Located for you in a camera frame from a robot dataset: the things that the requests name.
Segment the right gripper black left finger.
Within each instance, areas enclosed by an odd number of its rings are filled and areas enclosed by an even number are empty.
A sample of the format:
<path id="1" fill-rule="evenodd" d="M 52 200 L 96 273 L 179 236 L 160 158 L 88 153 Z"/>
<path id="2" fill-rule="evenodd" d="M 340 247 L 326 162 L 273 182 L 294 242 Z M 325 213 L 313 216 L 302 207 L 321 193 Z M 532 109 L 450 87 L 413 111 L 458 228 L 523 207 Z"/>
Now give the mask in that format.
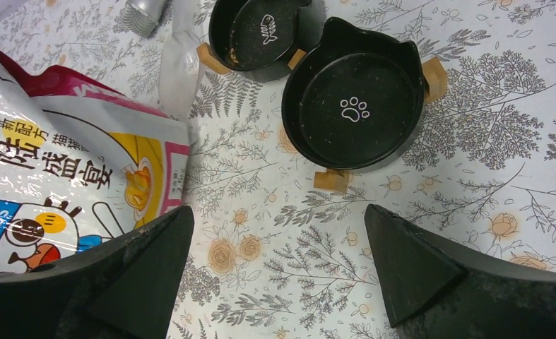
<path id="1" fill-rule="evenodd" d="M 0 273 L 0 338 L 164 338 L 193 231 L 181 206 L 29 273 Z"/>

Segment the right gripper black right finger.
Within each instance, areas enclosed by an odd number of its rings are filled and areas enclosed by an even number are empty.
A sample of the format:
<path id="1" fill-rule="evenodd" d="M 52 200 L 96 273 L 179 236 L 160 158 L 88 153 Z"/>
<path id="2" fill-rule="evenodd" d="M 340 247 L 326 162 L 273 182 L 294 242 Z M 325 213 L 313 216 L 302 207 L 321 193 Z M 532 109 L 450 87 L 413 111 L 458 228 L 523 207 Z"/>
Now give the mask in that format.
<path id="1" fill-rule="evenodd" d="M 556 338 L 556 273 L 482 254 L 370 204 L 365 227 L 401 338 Z"/>

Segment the pet food bag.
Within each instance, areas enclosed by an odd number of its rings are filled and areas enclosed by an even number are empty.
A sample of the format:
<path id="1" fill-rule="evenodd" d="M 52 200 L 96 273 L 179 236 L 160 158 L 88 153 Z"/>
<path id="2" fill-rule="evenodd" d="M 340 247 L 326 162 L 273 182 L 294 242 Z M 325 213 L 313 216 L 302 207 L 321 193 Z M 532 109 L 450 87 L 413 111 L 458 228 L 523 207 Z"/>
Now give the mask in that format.
<path id="1" fill-rule="evenodd" d="M 0 51 L 0 273 L 26 273 L 181 205 L 189 127 L 85 75 Z"/>

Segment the clear plastic scoop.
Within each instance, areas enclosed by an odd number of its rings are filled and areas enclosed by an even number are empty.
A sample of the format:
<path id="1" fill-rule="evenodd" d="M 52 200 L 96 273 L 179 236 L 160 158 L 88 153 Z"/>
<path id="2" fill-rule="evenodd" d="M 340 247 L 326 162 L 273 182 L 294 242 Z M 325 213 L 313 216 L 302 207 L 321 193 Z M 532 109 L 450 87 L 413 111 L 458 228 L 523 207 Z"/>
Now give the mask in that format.
<path id="1" fill-rule="evenodd" d="M 172 31 L 162 49 L 159 99 L 163 112 L 182 122 L 189 120 L 190 109 L 201 82 L 196 48 L 201 44 L 195 25 L 199 2 L 172 2 Z"/>

